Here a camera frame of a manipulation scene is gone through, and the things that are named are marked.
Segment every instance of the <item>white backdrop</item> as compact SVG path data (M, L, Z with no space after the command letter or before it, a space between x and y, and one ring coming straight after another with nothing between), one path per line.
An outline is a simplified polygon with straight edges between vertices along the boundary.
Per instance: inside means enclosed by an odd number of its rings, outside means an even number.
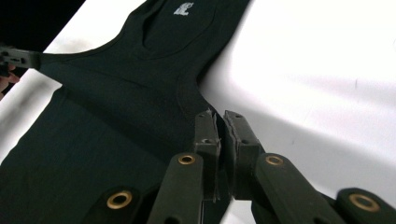
M46 52L105 44L142 2L86 0ZM395 8L252 0L202 94L221 113L243 114L265 150L288 157L317 190L368 189L396 206ZM0 102L0 161L60 86L29 70ZM254 223L249 203L230 210L224 223Z

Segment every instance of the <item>fabric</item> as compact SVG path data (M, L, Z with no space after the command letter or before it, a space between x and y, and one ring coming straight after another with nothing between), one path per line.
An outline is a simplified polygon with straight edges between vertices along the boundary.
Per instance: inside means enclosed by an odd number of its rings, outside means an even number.
M196 78L248 0L184 4L148 0L102 47L40 56L63 87L0 167L0 223L81 223L108 189L144 198L192 150L194 116L214 110Z

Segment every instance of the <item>brass grommet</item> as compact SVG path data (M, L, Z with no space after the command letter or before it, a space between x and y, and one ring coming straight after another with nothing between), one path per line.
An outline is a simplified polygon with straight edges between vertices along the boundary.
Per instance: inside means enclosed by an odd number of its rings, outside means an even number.
M195 162L195 158L193 156L185 155L178 158L178 162L183 165L190 165Z
M122 197L125 200L122 201L121 203L118 203L118 202L116 202L116 198L118 198L118 197ZM117 192L117 193L111 195L111 197L109 197L107 199L107 207L109 207L111 209L123 208L132 201L132 198L133 198L132 193L129 190L123 190L123 191Z
M283 160L278 156L267 156L265 160L270 163L271 165L282 165Z
M368 204L361 203L359 199L366 201ZM379 205L372 198L369 198L365 195L354 193L349 195L349 200L360 209L363 209L368 212L377 212L379 211Z

